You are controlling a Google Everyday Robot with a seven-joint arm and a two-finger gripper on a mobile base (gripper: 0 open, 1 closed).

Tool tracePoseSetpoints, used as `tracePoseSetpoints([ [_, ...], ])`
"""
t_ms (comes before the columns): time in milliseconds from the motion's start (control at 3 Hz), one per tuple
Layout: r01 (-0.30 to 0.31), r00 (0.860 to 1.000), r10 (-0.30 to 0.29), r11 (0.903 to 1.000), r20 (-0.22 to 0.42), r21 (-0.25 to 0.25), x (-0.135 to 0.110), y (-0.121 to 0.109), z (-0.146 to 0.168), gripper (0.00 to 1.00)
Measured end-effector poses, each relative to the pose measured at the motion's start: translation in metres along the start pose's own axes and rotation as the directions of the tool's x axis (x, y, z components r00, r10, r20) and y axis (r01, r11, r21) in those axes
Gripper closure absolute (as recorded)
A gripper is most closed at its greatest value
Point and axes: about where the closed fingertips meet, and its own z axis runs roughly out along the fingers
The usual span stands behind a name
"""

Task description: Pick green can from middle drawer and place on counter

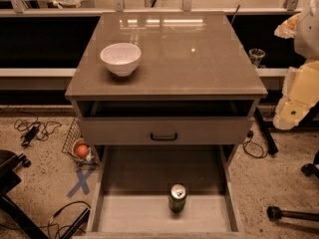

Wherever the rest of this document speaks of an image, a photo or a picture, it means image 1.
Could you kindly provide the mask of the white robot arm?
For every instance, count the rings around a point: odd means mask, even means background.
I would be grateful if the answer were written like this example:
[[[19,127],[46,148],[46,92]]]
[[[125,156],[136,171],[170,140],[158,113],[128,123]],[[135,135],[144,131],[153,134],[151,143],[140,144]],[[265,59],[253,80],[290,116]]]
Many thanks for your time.
[[[278,25],[274,35],[293,38],[295,53],[306,59],[299,68],[288,69],[275,109],[273,125],[287,130],[298,126],[319,102],[319,0],[310,0],[301,13]]]

